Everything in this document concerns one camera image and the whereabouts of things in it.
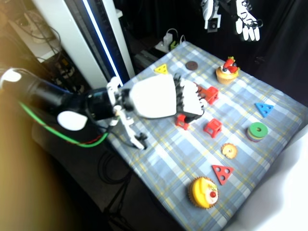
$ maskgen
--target table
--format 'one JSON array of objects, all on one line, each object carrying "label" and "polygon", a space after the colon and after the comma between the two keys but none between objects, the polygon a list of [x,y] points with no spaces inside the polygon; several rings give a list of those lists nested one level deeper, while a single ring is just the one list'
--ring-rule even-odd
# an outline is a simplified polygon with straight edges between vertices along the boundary
[{"label": "table", "polygon": [[[188,61],[196,61],[198,69],[186,69]],[[243,71],[233,83],[219,84],[215,69],[223,61],[188,42],[146,68],[124,87],[129,88],[154,76],[153,70],[164,63],[171,74],[179,73],[204,88],[218,88],[219,99],[209,105],[204,115],[187,131],[176,127],[172,117],[147,120],[130,114],[135,121],[132,128],[148,136],[146,150],[129,148],[112,134],[108,140],[185,229],[221,230],[305,123],[308,108]],[[271,104],[274,109],[263,118],[254,103]],[[212,118],[223,124],[222,132],[215,139],[203,132],[203,127]],[[264,140],[254,143],[246,138],[245,130],[257,121],[264,123],[269,133]],[[114,132],[127,139],[121,125],[116,126]],[[227,159],[221,153],[221,146],[225,143],[237,146],[235,159]],[[234,168],[225,185],[219,184],[212,165]],[[200,176],[210,177],[218,186],[219,199],[211,209],[195,207],[187,196],[189,184]]]}]

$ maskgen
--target blue triangle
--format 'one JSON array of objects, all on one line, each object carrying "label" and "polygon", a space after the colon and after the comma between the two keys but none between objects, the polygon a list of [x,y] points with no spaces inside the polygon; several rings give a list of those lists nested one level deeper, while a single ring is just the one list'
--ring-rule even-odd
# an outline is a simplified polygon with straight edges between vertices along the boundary
[{"label": "blue triangle", "polygon": [[273,110],[274,106],[265,103],[255,103],[261,115],[265,118]]}]

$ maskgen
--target blue light strip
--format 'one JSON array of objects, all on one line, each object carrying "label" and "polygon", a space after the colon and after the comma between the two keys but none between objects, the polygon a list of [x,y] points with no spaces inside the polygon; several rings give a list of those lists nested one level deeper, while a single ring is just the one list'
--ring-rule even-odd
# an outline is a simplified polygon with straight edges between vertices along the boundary
[{"label": "blue light strip", "polygon": [[100,29],[99,29],[99,27],[98,27],[98,25],[97,25],[97,22],[96,22],[96,20],[95,20],[95,18],[94,18],[94,15],[93,15],[93,12],[92,12],[92,10],[91,10],[91,7],[90,7],[90,5],[89,5],[89,3],[88,3],[87,0],[82,0],[82,1],[83,1],[83,4],[84,4],[85,7],[86,7],[86,10],[87,10],[87,12],[88,12],[88,15],[89,15],[91,21],[92,21],[92,23],[93,23],[93,26],[94,26],[94,29],[95,29],[97,35],[98,35],[98,38],[100,39],[101,44],[102,44],[102,46],[103,46],[103,48],[104,48],[104,50],[105,50],[105,52],[106,52],[106,55],[107,55],[107,57],[108,57],[108,59],[109,59],[109,62],[110,62],[110,64],[111,64],[111,67],[112,67],[112,69],[113,69],[114,72],[115,72],[115,76],[117,76],[117,77],[119,78],[119,83],[120,83],[120,86],[122,87],[122,86],[123,86],[122,80],[121,80],[121,78],[120,78],[120,75],[119,75],[119,73],[118,73],[116,67],[115,67],[114,61],[113,61],[112,58],[111,58],[111,55],[110,55],[109,50],[108,50],[108,48],[107,48],[107,46],[106,46],[105,40],[103,39],[102,33],[101,33],[101,31],[100,31]]}]

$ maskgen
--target green ring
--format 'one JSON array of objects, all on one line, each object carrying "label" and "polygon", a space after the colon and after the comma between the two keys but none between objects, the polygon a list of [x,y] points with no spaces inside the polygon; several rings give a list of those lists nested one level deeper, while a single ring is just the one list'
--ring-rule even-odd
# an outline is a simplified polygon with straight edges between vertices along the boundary
[{"label": "green ring", "polygon": [[256,138],[264,138],[268,134],[268,128],[260,122],[251,124],[249,131]]},{"label": "green ring", "polygon": [[247,129],[247,133],[248,133],[249,137],[252,138],[252,139],[254,139],[254,140],[260,141],[260,140],[264,139],[264,137],[262,137],[262,138],[255,137],[253,134],[251,134],[251,132],[249,131],[249,129]]}]

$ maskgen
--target green cable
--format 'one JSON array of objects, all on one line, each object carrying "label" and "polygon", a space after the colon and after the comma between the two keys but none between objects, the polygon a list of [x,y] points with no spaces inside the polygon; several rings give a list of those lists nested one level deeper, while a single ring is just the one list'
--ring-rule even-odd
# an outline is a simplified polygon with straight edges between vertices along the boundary
[{"label": "green cable", "polygon": [[28,113],[29,116],[31,116],[36,122],[38,122],[40,125],[42,125],[46,130],[48,130],[52,134],[60,137],[61,139],[68,141],[70,143],[76,144],[80,147],[83,147],[83,148],[95,147],[95,146],[99,145],[100,143],[102,143],[109,134],[108,132],[105,132],[103,134],[103,136],[98,141],[96,141],[94,143],[80,143],[80,142],[78,142],[78,141],[76,141],[76,140],[56,131],[55,129],[49,127],[43,120],[41,120],[39,117],[37,117],[37,115],[34,112],[32,112],[31,109],[28,108],[26,105],[24,105],[22,102],[19,102],[19,104]]}]

